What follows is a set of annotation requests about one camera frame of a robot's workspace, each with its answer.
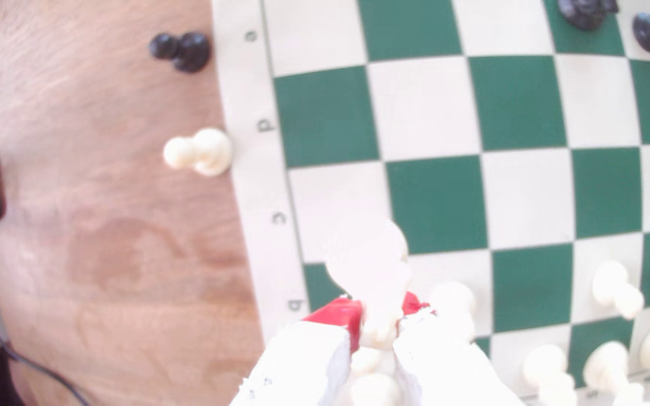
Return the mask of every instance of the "black pawn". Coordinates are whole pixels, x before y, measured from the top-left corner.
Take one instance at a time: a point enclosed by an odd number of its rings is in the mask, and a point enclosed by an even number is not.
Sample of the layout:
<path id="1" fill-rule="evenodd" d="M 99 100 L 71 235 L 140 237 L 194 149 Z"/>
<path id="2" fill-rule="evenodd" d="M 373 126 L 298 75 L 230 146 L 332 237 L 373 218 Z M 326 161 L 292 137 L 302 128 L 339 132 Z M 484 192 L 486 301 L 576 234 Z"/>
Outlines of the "black pawn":
<path id="1" fill-rule="evenodd" d="M 633 34 L 641 47 L 650 52 L 650 14 L 638 13 L 633 18 Z"/>
<path id="2" fill-rule="evenodd" d="M 615 0 L 557 0 L 557 4 L 563 18 L 583 31 L 596 30 L 609 13 L 618 12 Z"/>
<path id="3" fill-rule="evenodd" d="M 177 38 L 162 33 L 149 43 L 149 52 L 157 59 L 172 61 L 179 71 L 193 73 L 202 69 L 210 60 L 210 41 L 199 32 L 187 32 Z"/>
<path id="4" fill-rule="evenodd" d="M 167 33 L 157 34 L 149 42 L 149 53 L 157 59 L 171 60 L 177 55 L 180 40 Z"/>

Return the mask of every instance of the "wood grain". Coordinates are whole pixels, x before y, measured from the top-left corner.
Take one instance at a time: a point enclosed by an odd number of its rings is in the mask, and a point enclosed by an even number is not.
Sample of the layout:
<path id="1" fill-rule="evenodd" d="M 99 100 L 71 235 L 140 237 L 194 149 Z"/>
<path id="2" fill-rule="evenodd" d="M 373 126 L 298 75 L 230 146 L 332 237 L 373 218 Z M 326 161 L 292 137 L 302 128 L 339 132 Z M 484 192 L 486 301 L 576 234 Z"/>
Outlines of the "wood grain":
<path id="1" fill-rule="evenodd" d="M 227 404 L 263 349 L 229 176 L 161 158 L 222 109 L 214 63 L 182 74 L 147 44 L 211 19 L 203 0 L 0 0 L 0 304 L 14 347 L 95 404 Z"/>

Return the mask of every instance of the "chessboard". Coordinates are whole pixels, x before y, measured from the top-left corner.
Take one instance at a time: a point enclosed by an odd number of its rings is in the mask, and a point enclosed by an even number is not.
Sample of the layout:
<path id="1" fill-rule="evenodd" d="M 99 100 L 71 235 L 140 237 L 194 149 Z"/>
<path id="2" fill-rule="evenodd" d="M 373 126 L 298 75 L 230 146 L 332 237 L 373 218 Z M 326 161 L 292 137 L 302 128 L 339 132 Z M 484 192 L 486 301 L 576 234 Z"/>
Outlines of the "chessboard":
<path id="1" fill-rule="evenodd" d="M 529 404 L 520 367 L 547 343 L 579 404 L 610 404 L 582 375 L 609 340 L 650 399 L 650 53 L 631 27 L 650 0 L 618 3 L 585 32 L 557 0 L 214 2 L 265 338 L 342 294 L 324 245 L 368 213 L 406 235 L 412 292 L 473 290 L 477 343 Z M 609 260 L 644 294 L 631 321 L 591 294 Z"/>

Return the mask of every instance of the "red felt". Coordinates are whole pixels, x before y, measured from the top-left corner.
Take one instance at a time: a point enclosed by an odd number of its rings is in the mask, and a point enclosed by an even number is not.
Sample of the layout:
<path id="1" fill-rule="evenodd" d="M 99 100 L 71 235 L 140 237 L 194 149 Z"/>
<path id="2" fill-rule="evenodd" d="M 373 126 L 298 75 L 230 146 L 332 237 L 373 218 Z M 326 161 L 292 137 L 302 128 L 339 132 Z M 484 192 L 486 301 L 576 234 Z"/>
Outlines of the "red felt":
<path id="1" fill-rule="evenodd" d="M 360 320 L 362 317 L 363 304 L 359 300 L 337 298 L 302 320 L 347 328 L 350 333 L 350 353 L 352 354 L 360 347 Z"/>
<path id="2" fill-rule="evenodd" d="M 413 292 L 405 293 L 405 300 L 403 300 L 403 316 L 408 314 L 415 314 L 420 309 L 429 307 L 430 304 L 427 302 L 421 302 L 420 299 Z"/>

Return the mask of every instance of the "black cable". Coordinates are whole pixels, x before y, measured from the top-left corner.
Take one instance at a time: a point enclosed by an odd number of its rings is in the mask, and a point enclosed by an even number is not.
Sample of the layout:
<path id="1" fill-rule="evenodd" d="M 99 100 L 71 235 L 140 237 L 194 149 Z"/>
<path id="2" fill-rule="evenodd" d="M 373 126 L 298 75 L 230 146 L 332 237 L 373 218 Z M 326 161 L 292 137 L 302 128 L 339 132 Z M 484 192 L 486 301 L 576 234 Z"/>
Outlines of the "black cable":
<path id="1" fill-rule="evenodd" d="M 41 374 L 49 376 L 51 379 L 54 379 L 55 381 L 61 383 L 62 386 L 67 388 L 71 394 L 77 398 L 79 401 L 79 404 L 82 406 L 89 406 L 89 403 L 85 399 L 84 396 L 82 396 L 81 393 L 77 390 L 77 388 L 74 387 L 69 381 L 67 381 L 62 375 L 57 374 L 54 371 L 51 371 L 45 366 L 42 366 L 40 364 L 37 364 L 36 362 L 32 361 L 31 359 L 25 357 L 24 355 L 20 355 L 16 351 L 14 351 L 10 346 L 6 344 L 6 342 L 0 337 L 0 347 L 5 351 L 6 355 L 8 355 L 11 359 L 15 361 L 19 361 L 20 363 L 28 366 L 31 369 L 34 369 Z"/>

